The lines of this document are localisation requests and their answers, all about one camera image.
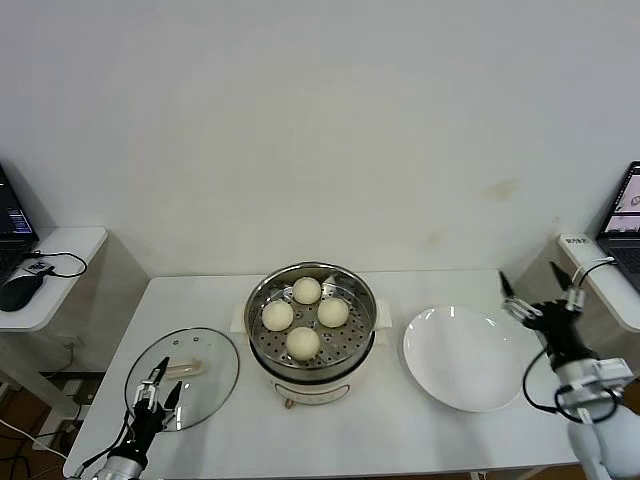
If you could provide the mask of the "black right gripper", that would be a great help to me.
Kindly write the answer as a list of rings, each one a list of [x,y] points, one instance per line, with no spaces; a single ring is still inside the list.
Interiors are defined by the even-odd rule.
[[[526,328],[543,335],[551,369],[557,371],[571,362],[598,359],[599,356],[585,345],[575,326],[584,308],[584,290],[554,261],[549,264],[564,292],[564,300],[530,305],[516,296],[506,275],[501,270],[498,273],[504,298],[503,308],[514,319],[523,321]]]

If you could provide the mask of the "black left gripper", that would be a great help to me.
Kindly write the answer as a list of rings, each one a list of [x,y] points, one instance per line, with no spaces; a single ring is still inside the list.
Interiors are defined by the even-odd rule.
[[[178,381],[172,388],[163,407],[156,401],[157,390],[168,364],[169,357],[166,356],[136,388],[132,433],[123,444],[124,456],[127,458],[146,457],[155,436],[163,430],[165,417],[169,418],[175,414],[182,391],[182,381]]]

